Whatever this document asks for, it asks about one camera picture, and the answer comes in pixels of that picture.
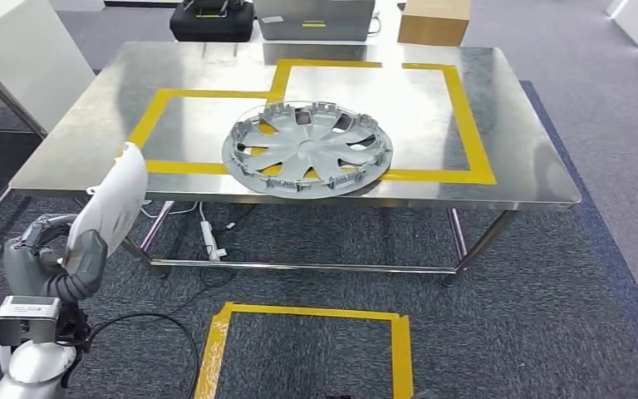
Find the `white cable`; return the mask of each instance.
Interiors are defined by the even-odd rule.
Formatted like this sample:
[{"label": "white cable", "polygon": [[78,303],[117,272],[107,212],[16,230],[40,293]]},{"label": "white cable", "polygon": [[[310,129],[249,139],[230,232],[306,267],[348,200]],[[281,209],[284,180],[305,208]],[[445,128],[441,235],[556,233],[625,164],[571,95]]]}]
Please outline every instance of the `white cable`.
[{"label": "white cable", "polygon": [[[175,211],[175,212],[170,212],[170,213],[168,214],[168,216],[172,216],[172,215],[174,215],[174,214],[188,214],[189,212],[194,212],[194,210],[195,210],[195,209],[197,209],[197,204],[198,204],[198,203],[197,203],[197,202],[195,202],[195,203],[194,203],[194,205],[192,205],[192,208],[189,208],[189,209],[185,209],[185,210],[178,210],[178,211]],[[144,208],[142,208],[142,207],[140,208],[140,212],[143,212],[143,214],[144,214],[145,216],[147,216],[147,217],[149,217],[149,218],[151,218],[151,219],[157,219],[157,218],[158,218],[158,216],[160,216],[159,214],[149,214],[149,213],[148,213],[148,212],[147,212]]]},{"label": "white cable", "polygon": [[207,217],[204,216],[204,209],[202,209],[203,206],[204,206],[204,202],[199,202],[199,214],[202,216],[202,221],[206,222]]}]

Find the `cardboard box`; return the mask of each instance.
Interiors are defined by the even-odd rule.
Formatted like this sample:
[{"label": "cardboard box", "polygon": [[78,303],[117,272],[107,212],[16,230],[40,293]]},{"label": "cardboard box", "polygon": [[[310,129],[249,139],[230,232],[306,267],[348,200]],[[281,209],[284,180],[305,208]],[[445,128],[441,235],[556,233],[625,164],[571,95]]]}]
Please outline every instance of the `cardboard box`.
[{"label": "cardboard box", "polygon": [[470,13],[470,0],[408,0],[397,42],[460,46]]}]

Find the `blue carpet border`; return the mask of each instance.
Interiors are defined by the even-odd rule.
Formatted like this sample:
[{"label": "blue carpet border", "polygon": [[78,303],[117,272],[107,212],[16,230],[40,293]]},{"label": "blue carpet border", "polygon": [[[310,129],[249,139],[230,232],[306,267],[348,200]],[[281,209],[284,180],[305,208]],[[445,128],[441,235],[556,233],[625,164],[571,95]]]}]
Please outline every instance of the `blue carpet border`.
[{"label": "blue carpet border", "polygon": [[576,183],[583,201],[574,208],[574,211],[581,218],[583,228],[591,239],[591,246],[596,252],[601,264],[604,265],[606,276],[611,285],[617,302],[620,304],[627,323],[635,335],[638,347],[638,287],[632,272],[627,267],[627,262],[622,257],[620,249],[617,248],[615,240],[612,238],[596,204],[591,198],[583,179],[578,174],[576,166],[568,155],[566,146],[563,144],[556,127],[547,114],[542,100],[537,94],[537,90],[530,81],[520,81],[522,88],[527,93],[534,110],[539,115],[539,119],[544,124],[554,146],[557,148],[564,165],[571,173],[573,181]]}]

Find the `gray case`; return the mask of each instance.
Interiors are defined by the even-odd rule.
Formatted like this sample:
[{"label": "gray case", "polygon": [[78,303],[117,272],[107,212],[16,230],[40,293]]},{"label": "gray case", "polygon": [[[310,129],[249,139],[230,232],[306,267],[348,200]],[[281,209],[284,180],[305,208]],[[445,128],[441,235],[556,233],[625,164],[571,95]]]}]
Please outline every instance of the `gray case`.
[{"label": "gray case", "polygon": [[255,0],[266,40],[363,42],[375,0]]}]

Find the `table foot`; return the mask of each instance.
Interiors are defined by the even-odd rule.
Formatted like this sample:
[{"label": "table foot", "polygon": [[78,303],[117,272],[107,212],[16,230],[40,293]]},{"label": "table foot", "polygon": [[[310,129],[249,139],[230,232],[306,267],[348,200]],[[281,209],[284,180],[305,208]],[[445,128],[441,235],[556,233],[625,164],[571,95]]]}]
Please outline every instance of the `table foot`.
[{"label": "table foot", "polygon": [[138,244],[126,236],[121,243],[121,246],[133,255],[143,266],[150,270],[157,278],[166,278],[169,274],[169,266],[153,265],[153,259],[143,250]]},{"label": "table foot", "polygon": [[[469,269],[469,267],[473,264],[473,261],[514,221],[515,216],[517,216],[518,212],[516,210],[504,210],[493,223],[488,227],[488,229],[483,233],[477,243],[466,253],[462,258],[460,258],[459,264],[454,268],[455,274],[450,274],[445,276],[442,279],[442,284],[446,287],[452,287],[459,277]],[[449,221],[451,221],[452,230],[454,228],[454,221],[452,220],[453,216],[449,216]],[[456,224],[459,222],[458,215],[455,217]]]}]

